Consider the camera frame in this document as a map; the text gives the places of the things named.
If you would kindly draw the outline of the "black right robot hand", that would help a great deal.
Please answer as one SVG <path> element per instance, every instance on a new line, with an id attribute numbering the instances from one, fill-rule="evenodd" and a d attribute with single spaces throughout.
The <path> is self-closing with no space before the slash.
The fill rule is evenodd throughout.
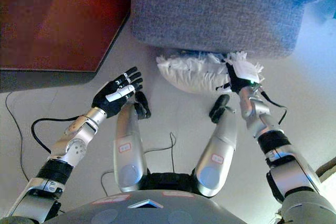
<path id="1" fill-rule="evenodd" d="M 242 61 L 225 63 L 227 69 L 228 81 L 217 86 L 216 91 L 233 92 L 239 94 L 243 88 L 258 87 L 260 85 L 260 77 L 255 66 L 250 62 Z"/>

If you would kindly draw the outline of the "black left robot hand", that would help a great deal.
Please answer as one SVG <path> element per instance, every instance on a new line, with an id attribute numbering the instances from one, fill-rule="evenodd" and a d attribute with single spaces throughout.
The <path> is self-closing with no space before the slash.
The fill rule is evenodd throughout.
<path id="1" fill-rule="evenodd" d="M 143 79 L 137 67 L 132 67 L 107 82 L 94 96 L 92 108 L 104 111 L 107 118 L 117 115 L 126 102 L 140 89 Z"/>

